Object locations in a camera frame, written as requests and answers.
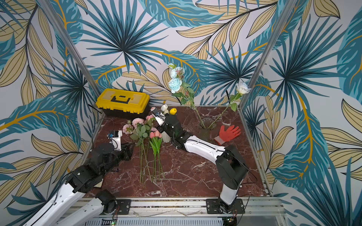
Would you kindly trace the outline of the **magenta rose stem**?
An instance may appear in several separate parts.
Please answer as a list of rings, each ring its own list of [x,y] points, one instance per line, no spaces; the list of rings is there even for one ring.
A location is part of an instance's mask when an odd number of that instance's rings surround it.
[[[146,117],[146,121],[152,121],[154,119],[154,116],[153,115],[148,115]]]

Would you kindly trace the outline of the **pink peony spray stem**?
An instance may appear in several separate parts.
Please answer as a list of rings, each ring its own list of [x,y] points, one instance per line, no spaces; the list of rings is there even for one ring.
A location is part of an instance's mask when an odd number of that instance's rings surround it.
[[[131,139],[135,142],[135,145],[139,147],[139,159],[140,159],[140,183],[145,186],[147,180],[147,174],[150,175],[150,169],[148,164],[148,138],[150,134],[150,120],[141,118],[135,118],[132,121],[132,133]]]

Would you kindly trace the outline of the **light pink peony bunch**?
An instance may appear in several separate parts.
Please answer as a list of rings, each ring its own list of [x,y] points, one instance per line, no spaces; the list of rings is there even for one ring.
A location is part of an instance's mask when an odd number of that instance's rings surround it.
[[[133,134],[134,127],[132,124],[127,123],[123,126],[122,131],[126,135],[131,135],[131,134]]]

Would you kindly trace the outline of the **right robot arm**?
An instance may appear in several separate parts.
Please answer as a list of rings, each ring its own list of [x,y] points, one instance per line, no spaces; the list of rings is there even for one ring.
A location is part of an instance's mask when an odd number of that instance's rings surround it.
[[[175,115],[163,115],[157,109],[152,111],[159,132],[165,132],[177,149],[199,155],[215,164],[223,182],[219,199],[222,204],[231,206],[239,188],[249,172],[243,157],[234,146],[217,146],[206,142],[184,130]]]

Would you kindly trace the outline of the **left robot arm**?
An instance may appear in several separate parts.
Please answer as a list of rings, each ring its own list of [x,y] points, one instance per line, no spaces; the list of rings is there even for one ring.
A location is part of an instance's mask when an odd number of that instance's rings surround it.
[[[63,217],[70,207],[118,167],[120,162],[131,160],[134,146],[134,143],[125,143],[114,148],[112,144],[104,143],[92,150],[91,157],[66,177],[57,192],[25,225],[81,226],[99,215],[112,218],[116,218],[118,214],[127,215],[131,201],[116,199],[108,190],[102,190],[81,209]]]

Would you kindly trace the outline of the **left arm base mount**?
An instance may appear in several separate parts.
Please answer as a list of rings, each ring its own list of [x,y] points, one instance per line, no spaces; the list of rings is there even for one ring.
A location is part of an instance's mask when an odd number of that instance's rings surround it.
[[[98,215],[128,215],[131,208],[131,199],[116,199],[101,201]]]

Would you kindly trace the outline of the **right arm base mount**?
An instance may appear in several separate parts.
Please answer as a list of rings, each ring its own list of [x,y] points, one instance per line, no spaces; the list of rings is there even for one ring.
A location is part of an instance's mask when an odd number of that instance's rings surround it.
[[[245,206],[241,199],[235,199],[232,204],[227,204],[217,199],[206,199],[206,210],[208,214],[243,214],[245,213]]]

